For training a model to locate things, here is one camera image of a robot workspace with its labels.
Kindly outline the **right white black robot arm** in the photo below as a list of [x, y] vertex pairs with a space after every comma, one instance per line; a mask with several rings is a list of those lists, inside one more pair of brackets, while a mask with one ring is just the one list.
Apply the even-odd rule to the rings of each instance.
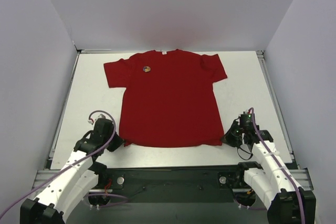
[[235, 174], [221, 175], [219, 182], [230, 190], [249, 186], [263, 203], [269, 223], [314, 223], [316, 197], [294, 178], [280, 157], [273, 138], [256, 124], [254, 108], [234, 119], [223, 142], [247, 153], [256, 161], [245, 159], [237, 165]]

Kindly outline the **red cloth garment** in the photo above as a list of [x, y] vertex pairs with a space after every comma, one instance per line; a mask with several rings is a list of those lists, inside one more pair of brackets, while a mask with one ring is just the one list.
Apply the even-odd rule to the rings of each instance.
[[125, 89], [119, 134], [126, 145], [221, 145], [224, 130], [213, 85], [227, 74], [219, 55], [152, 50], [103, 67], [109, 88]]

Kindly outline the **aluminium frame rail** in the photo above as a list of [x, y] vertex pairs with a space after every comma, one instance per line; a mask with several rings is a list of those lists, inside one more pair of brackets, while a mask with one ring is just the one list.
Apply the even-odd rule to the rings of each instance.
[[314, 190], [314, 186], [310, 177], [309, 170], [304, 169], [290, 169], [289, 170], [294, 179], [301, 185], [305, 190]]

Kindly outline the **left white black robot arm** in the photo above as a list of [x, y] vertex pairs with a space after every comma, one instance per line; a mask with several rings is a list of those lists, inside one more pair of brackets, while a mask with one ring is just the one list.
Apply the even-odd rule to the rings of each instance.
[[107, 166], [97, 162], [97, 158], [106, 149], [114, 151], [122, 143], [114, 120], [97, 119], [93, 130], [76, 142], [63, 168], [45, 182], [45, 189], [22, 203], [19, 222], [66, 223], [88, 192], [108, 181]]

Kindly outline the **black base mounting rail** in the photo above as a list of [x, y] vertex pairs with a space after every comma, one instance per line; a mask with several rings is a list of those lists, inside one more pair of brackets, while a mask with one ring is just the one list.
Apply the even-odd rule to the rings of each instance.
[[246, 193], [238, 166], [108, 168], [91, 193], [125, 196], [130, 203], [223, 203]]

